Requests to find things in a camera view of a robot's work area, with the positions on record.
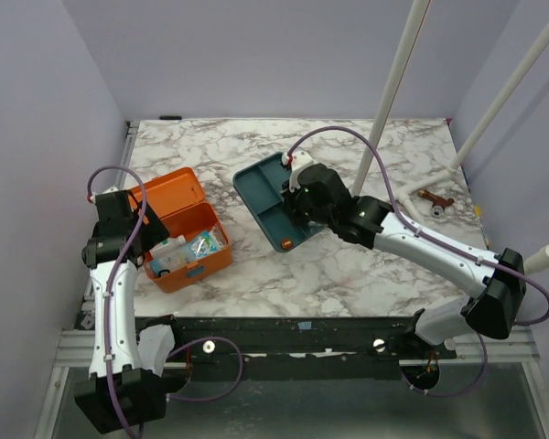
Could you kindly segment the teal divided tray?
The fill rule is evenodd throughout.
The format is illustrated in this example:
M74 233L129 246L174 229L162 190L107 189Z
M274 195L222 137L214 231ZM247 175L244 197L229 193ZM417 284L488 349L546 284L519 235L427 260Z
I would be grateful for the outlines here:
M232 183L273 249L290 252L323 231L323 227L314 222L303 227L294 226L285 214L281 191L290 171L282 167L281 156L278 152L247 166L234 174ZM281 248L283 240L292 242L289 250Z

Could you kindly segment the white-blue dressing pouch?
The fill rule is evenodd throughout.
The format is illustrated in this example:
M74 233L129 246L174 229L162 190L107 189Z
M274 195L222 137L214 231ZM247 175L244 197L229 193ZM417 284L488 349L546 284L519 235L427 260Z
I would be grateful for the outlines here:
M171 273L186 266L189 263L195 262L189 248L182 248L182 254L178 256L169 256L160 260L152 260L149 263L150 269L157 276L160 270L167 269Z

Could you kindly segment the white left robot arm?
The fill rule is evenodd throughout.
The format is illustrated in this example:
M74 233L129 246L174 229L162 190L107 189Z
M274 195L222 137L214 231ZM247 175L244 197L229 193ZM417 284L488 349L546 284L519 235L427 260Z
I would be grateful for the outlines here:
M141 360L134 293L145 255L169 236L153 209L129 190L91 195L98 220L81 251L94 292L94 348L87 380L74 399L100 434L161 419L166 414L162 368Z

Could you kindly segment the clear gauze pad packet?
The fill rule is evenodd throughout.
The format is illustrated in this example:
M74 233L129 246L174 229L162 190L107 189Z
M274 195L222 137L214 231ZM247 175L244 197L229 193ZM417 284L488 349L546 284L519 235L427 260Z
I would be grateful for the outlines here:
M227 245L227 238L225 237L221 229L221 226L219 224L215 224L212 227L210 234L215 240L216 245L219 246L220 248L224 248Z

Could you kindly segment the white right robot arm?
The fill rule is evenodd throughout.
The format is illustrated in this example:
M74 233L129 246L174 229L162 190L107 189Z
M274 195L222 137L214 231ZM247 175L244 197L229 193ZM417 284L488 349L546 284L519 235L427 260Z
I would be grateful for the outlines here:
M526 292L522 256L470 249L396 212L371 196L352 196L339 177L312 159L285 166L285 212L297 226L315 222L345 242L399 256L451 282L464 297L421 309L403 335L404 351L420 359L446 339L476 332L505 339Z

